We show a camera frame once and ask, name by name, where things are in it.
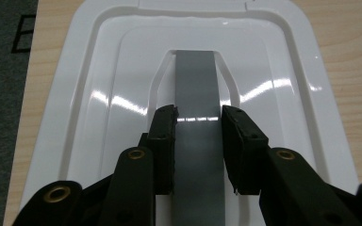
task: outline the gray strip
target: gray strip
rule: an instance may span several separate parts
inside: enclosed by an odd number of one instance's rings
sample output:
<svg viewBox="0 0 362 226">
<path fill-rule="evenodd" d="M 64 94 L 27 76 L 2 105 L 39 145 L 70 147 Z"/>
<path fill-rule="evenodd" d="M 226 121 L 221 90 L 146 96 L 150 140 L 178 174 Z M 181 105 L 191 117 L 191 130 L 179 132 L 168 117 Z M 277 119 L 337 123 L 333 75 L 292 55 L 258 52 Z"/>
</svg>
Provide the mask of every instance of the gray strip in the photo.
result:
<svg viewBox="0 0 362 226">
<path fill-rule="evenodd" d="M 213 52 L 177 51 L 173 226 L 224 226 L 220 97 Z"/>
</svg>

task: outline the floor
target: floor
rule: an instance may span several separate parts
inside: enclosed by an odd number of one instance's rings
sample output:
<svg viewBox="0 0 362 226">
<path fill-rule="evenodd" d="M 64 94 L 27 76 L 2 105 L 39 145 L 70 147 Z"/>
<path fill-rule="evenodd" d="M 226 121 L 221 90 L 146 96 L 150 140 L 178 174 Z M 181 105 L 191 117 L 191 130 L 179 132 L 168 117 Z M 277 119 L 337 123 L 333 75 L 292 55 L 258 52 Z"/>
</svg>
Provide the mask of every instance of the floor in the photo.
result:
<svg viewBox="0 0 362 226">
<path fill-rule="evenodd" d="M 18 27 L 22 15 L 35 14 L 37 5 L 38 0 L 0 0 L 0 225 L 5 214 L 32 40 L 31 31 L 18 33 Z M 21 30 L 33 29 L 32 16 L 23 21 Z"/>
</svg>

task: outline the white plastic tray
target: white plastic tray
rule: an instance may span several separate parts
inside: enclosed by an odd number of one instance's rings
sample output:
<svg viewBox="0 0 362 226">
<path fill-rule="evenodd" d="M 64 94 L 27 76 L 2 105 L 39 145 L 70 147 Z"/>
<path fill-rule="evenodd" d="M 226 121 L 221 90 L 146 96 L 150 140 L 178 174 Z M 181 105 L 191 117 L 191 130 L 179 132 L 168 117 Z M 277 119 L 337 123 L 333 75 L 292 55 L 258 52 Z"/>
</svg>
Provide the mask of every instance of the white plastic tray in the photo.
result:
<svg viewBox="0 0 362 226">
<path fill-rule="evenodd" d="M 221 102 L 245 110 L 272 147 L 302 154 L 350 192 L 354 163 L 308 20 L 285 0 L 86 1 L 58 63 L 22 206 L 42 186 L 89 186 L 138 144 L 155 110 L 174 103 L 176 50 L 215 52 Z M 264 225 L 257 197 L 235 196 L 225 176 L 226 225 Z M 171 225 L 157 196 L 156 225 Z"/>
</svg>

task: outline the wooden surface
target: wooden surface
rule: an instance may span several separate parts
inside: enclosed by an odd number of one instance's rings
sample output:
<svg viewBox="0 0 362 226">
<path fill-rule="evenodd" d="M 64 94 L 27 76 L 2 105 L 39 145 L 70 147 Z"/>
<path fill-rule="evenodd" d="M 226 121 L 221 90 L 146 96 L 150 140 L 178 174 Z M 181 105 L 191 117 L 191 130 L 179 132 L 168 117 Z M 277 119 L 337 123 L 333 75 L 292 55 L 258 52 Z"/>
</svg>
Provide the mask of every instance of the wooden surface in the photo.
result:
<svg viewBox="0 0 362 226">
<path fill-rule="evenodd" d="M 362 1 L 293 2 L 313 26 L 362 182 Z M 4 225 L 11 225 L 18 214 L 58 57 L 69 23 L 81 3 L 40 0 Z"/>
</svg>

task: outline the screw hole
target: screw hole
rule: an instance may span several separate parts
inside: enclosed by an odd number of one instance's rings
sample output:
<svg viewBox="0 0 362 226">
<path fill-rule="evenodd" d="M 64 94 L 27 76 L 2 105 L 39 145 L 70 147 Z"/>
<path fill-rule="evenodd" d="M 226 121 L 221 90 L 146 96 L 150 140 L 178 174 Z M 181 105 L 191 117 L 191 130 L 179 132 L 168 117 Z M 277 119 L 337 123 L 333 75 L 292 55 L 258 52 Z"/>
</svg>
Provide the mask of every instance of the screw hole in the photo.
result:
<svg viewBox="0 0 362 226">
<path fill-rule="evenodd" d="M 128 153 L 128 157 L 133 160 L 143 158 L 144 156 L 145 156 L 145 152 L 142 150 L 133 150 Z"/>
<path fill-rule="evenodd" d="M 71 189 L 67 186 L 55 186 L 43 196 L 43 199 L 48 203 L 61 202 L 66 199 L 71 193 Z"/>
<path fill-rule="evenodd" d="M 286 160 L 292 160 L 295 158 L 295 154 L 293 154 L 291 151 L 277 151 L 277 155 L 280 158 L 286 159 Z"/>
</svg>

